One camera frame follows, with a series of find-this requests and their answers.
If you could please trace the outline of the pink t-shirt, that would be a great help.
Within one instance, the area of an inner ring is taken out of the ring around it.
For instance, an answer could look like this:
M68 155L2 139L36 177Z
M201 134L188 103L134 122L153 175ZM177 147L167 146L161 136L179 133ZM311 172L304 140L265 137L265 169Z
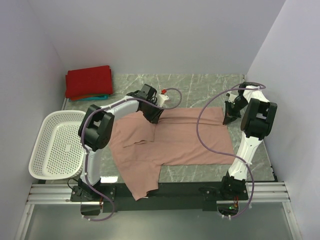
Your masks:
M157 124L141 112L117 120L108 147L133 198L158 189L163 165L232 164L234 149L223 120L221 107L165 110Z

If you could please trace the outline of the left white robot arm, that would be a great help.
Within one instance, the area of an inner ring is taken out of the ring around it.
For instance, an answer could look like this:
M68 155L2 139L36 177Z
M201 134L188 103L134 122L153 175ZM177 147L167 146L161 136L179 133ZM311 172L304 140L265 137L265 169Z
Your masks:
M136 112L152 124L159 120L162 107L169 97L165 91L158 93L155 88L144 84L142 89L128 93L122 99L106 106L91 105L78 130L84 151L80 179L86 185L82 195L88 201L96 200L100 195L101 150L111 140L114 124L117 120Z

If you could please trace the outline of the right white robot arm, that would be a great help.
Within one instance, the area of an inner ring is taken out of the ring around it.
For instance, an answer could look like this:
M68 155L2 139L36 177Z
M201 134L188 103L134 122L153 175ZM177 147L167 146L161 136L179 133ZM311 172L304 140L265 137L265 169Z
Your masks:
M272 130L278 105L264 96L264 87L258 83L243 82L238 87L238 95L230 96L225 102L223 124L241 119L241 142L236 154L241 159L235 158L227 175L235 180L245 181L247 166L252 163L258 146Z

